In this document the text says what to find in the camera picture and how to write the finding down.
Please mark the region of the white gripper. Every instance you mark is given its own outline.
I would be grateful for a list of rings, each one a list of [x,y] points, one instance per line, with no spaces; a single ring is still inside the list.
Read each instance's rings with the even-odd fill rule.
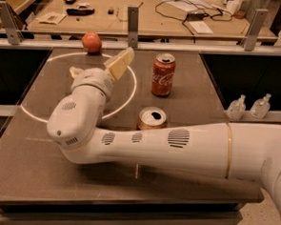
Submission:
[[[74,92],[79,86],[87,85],[101,90],[106,96],[106,99],[110,100],[113,80],[119,80],[123,76],[127,66],[132,62],[133,58],[134,49],[128,47],[105,61],[105,71],[99,68],[83,70],[71,67],[69,69],[70,75],[73,78],[70,87],[71,91]]]

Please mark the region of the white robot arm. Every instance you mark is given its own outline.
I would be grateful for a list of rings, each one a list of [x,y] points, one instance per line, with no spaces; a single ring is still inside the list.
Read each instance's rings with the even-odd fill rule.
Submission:
[[[50,116],[47,132],[76,164],[130,162],[194,174],[252,180],[270,194],[281,217],[281,125],[219,123],[142,131],[101,130],[112,84],[134,57],[131,48],[104,68],[71,68],[71,94]]]

